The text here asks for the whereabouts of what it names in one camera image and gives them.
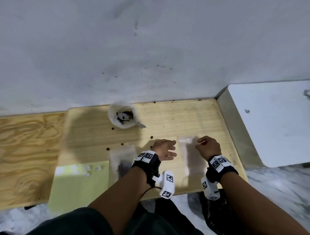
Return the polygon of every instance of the hand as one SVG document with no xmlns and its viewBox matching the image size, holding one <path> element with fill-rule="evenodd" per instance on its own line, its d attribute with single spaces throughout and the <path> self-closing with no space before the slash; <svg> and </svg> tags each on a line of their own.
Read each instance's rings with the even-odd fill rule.
<svg viewBox="0 0 310 235">
<path fill-rule="evenodd" d="M 208 161 L 210 157 L 214 155 L 221 155 L 221 146 L 219 143 L 209 137 L 204 136 L 197 140 L 198 145 L 195 146 L 195 148 L 200 152 L 201 156 Z"/>
<path fill-rule="evenodd" d="M 176 153 L 169 150 L 175 150 L 175 140 L 157 140 L 152 148 L 152 151 L 156 152 L 160 161 L 173 160 L 176 157 Z"/>
</svg>

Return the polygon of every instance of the black cable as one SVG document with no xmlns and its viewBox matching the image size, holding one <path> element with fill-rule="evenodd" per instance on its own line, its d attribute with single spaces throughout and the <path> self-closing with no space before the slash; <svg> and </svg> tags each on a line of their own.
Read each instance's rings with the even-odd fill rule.
<svg viewBox="0 0 310 235">
<path fill-rule="evenodd" d="M 151 187 L 151 188 L 148 188 L 143 194 L 142 194 L 142 196 L 141 197 L 143 197 L 143 195 L 147 192 L 147 191 L 149 191 L 150 189 L 152 189 L 152 188 L 159 188 L 159 189 L 162 189 L 161 187 L 157 187 L 157 186 L 154 186 L 154 187 Z"/>
</svg>

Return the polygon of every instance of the forearm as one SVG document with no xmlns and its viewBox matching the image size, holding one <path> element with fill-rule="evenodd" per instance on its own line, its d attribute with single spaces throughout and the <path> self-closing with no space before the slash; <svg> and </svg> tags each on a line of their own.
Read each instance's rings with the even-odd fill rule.
<svg viewBox="0 0 310 235">
<path fill-rule="evenodd" d="M 88 207 L 99 211 L 110 224 L 113 234 L 119 235 L 132 217 L 142 194 L 150 187 L 146 180 L 144 171 L 134 167 Z"/>
<path fill-rule="evenodd" d="M 309 235 L 289 214 L 259 193 L 236 173 L 224 174 L 220 183 L 233 209 L 254 234 Z"/>
</svg>

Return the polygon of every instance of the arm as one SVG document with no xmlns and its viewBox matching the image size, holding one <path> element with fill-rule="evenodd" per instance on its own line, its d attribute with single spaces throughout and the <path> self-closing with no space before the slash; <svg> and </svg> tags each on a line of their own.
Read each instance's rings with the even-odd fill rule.
<svg viewBox="0 0 310 235">
<path fill-rule="evenodd" d="M 205 136 L 196 148 L 205 160 L 221 155 L 215 139 Z M 309 233 L 289 214 L 259 193 L 235 172 L 224 174 L 220 183 L 241 221 L 254 234 L 304 234 Z"/>
<path fill-rule="evenodd" d="M 173 160 L 176 141 L 158 140 L 152 150 L 160 161 Z M 142 194 L 150 188 L 146 174 L 139 167 L 133 167 L 124 177 L 96 198 L 88 207 L 100 212 L 110 224 L 113 234 L 119 235 L 132 217 Z"/>
</svg>

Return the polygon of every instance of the wooden board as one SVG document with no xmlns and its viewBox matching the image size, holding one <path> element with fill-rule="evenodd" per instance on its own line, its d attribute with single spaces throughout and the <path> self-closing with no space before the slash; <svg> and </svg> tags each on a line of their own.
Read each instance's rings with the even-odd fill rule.
<svg viewBox="0 0 310 235">
<path fill-rule="evenodd" d="M 64 114 L 0 118 L 0 209 L 48 202 Z"/>
<path fill-rule="evenodd" d="M 156 139 L 177 140 L 182 136 L 209 135 L 221 144 L 222 154 L 246 179 L 239 156 L 227 130 L 215 99 L 165 101 L 135 104 L 140 119 L 147 128 L 120 129 L 108 118 L 108 105 L 73 108 L 66 115 L 64 136 L 59 155 L 59 166 L 109 160 L 109 153 L 124 145 L 134 144 L 137 152 L 147 150 Z M 175 194 L 202 191 L 201 174 L 185 175 L 185 163 L 176 145 L 178 157 L 164 161 L 160 171 L 170 170 L 175 175 Z M 110 179 L 115 175 L 110 170 Z M 150 190 L 147 198 L 158 197 Z"/>
</svg>

